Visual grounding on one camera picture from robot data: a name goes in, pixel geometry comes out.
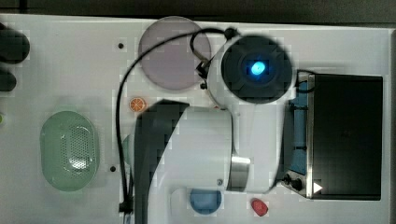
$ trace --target green oval object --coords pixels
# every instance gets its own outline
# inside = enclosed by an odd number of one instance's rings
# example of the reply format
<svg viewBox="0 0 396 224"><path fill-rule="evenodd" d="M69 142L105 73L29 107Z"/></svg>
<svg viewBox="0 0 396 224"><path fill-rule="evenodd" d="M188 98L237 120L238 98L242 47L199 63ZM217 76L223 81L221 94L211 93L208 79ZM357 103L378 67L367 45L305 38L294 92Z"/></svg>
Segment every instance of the green oval object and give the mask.
<svg viewBox="0 0 396 224"><path fill-rule="evenodd" d="M51 116L40 134L43 175L56 189L84 188L99 166L98 137L92 124L72 111Z"/></svg>

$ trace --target white table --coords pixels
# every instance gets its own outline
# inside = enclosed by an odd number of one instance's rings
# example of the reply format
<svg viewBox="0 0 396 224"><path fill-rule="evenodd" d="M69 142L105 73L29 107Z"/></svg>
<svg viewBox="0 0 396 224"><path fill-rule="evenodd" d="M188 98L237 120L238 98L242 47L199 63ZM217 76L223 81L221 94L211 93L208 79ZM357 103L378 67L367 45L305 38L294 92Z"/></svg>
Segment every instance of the white table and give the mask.
<svg viewBox="0 0 396 224"><path fill-rule="evenodd" d="M136 57L137 44L154 21L135 19L0 15L0 22L21 30L31 43L29 57L8 67L17 77L16 89L0 94L1 223L120 223L119 159L114 104L121 75ZM175 223L389 223L390 180L390 32L388 29L342 28L248 23L199 22L202 27L259 32L282 43L295 66L336 74L378 75L384 83L384 145L382 199L378 202L309 201L282 186L267 195L227 192L216 217L194 217L182 191L173 195ZM213 52L223 39L210 38ZM121 42L124 49L118 49ZM123 94L122 133L136 118L127 104L143 96L151 105L162 98L191 105L212 106L199 85L176 94L151 83L140 68L133 71ZM83 190L61 193L44 179L39 133L55 111L73 105L99 132L100 167ZM267 202L269 213L257 217L248 202Z"/></svg>

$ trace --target black wire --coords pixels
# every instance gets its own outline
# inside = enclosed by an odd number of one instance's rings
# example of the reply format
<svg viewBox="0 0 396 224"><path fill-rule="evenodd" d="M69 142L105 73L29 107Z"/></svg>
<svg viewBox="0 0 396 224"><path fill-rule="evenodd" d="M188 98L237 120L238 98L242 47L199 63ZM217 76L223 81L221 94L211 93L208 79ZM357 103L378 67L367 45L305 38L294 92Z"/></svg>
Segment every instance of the black wire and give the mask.
<svg viewBox="0 0 396 224"><path fill-rule="evenodd" d="M199 58L201 61L203 61L204 63L207 63L209 60L204 55L202 55L198 50L195 50L195 47L194 47L194 40L195 40L196 36L198 36L199 34L203 34L203 33L212 33L212 34L221 34L221 35L223 35L224 31L220 30L218 28L204 28L204 29L201 29L201 30L197 31L195 34L193 34L191 36L190 49L192 50L192 53L197 58Z"/></svg>
<svg viewBox="0 0 396 224"><path fill-rule="evenodd" d="M134 69L134 67L146 56L148 55L150 52L152 52L153 50L155 50L156 48L179 38L182 37L186 37L189 35L193 35L193 36L197 36L198 34L202 34L202 33L215 33L215 34L224 34L224 31L217 29L217 28L205 28L205 29L201 29L199 31L195 31L195 32L190 32L190 33L186 33L186 34L181 34L181 35L175 35L173 37L170 37L168 39L165 39L163 41L161 41L160 43L154 45L153 47L151 47L150 49L147 49L145 52L143 52L141 55L139 55L137 57L136 60L134 60L134 62L131 64L131 66L128 68L128 70L125 72L125 75L120 83L120 87L119 87L119 92L117 94L117 103L116 103L116 131L117 131L117 143L118 143L118 149L119 149L119 154L120 154L120 172L121 172L121 183L122 183L122 192L123 192L123 200L125 202L130 201L132 199L132 194L133 194L133 186L134 186L134 181L133 181L133 177L132 177L132 173L130 175L131 180L130 180L130 188L129 188L129 193L128 193L128 187L127 187L127 181L126 181L126 173L125 173L125 164L124 164L124 154L123 154L123 149L122 149L122 141L121 141L121 134L120 134L120 99L121 99L121 95L122 95L122 90L124 87L124 84L126 82L126 79L128 78L128 76L131 74L132 69Z"/></svg>

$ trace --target blue light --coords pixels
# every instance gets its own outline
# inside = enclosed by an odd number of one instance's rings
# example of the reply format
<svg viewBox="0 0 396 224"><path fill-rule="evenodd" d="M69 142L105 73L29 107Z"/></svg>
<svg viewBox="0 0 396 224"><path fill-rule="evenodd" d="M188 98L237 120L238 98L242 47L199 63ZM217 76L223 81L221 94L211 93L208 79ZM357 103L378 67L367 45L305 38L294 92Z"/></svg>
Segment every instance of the blue light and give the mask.
<svg viewBox="0 0 396 224"><path fill-rule="evenodd" d="M256 62L250 68L251 74L253 74L254 76L261 75L264 70L265 70L265 64L262 62Z"/></svg>

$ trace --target purple disc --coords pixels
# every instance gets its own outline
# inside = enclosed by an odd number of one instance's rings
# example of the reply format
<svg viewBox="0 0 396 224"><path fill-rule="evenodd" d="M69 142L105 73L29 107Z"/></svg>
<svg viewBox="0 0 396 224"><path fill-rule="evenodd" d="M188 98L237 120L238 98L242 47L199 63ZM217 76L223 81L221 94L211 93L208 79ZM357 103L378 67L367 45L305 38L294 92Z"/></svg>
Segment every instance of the purple disc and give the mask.
<svg viewBox="0 0 396 224"><path fill-rule="evenodd" d="M201 29L195 22L182 17L166 17L154 22L143 33L139 55L169 37ZM187 89L200 81L195 71L200 60L190 49L191 37L183 37L155 49L141 61L143 72L155 84L172 91ZM206 35L198 35L194 47L210 59L210 43Z"/></svg>

